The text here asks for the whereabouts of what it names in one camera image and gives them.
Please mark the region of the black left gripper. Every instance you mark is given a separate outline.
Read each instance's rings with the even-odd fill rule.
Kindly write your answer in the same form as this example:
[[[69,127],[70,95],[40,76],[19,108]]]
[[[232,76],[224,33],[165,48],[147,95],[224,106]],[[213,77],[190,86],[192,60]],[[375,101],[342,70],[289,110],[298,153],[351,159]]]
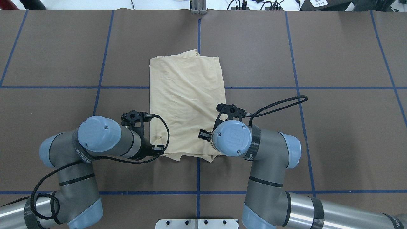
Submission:
[[[165,151],[165,145],[152,145],[150,140],[140,135],[141,146],[137,152],[137,159],[144,159],[146,157],[156,157],[159,152]]]

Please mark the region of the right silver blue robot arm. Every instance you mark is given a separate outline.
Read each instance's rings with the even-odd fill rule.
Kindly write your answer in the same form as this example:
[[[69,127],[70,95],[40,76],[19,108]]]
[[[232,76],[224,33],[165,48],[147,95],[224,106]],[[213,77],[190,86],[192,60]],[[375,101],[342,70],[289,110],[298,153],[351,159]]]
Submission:
[[[301,158],[301,143],[291,135],[222,121],[198,137],[223,155],[252,163],[243,202],[247,229],[405,229],[406,214],[390,215],[349,207],[284,190],[286,171]]]

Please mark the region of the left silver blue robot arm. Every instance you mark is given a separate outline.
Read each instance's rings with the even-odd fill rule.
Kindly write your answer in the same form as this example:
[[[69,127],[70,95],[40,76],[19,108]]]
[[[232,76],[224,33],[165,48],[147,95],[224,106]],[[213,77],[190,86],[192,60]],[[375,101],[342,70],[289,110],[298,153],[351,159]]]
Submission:
[[[143,164],[163,155],[167,143],[152,145],[144,137],[144,123],[153,118],[160,116],[131,111],[121,116],[121,124],[91,116],[79,128],[43,141],[39,156],[54,171],[28,197],[1,207],[1,228],[49,229],[67,224],[70,229],[85,229],[99,222],[103,204],[93,162]]]

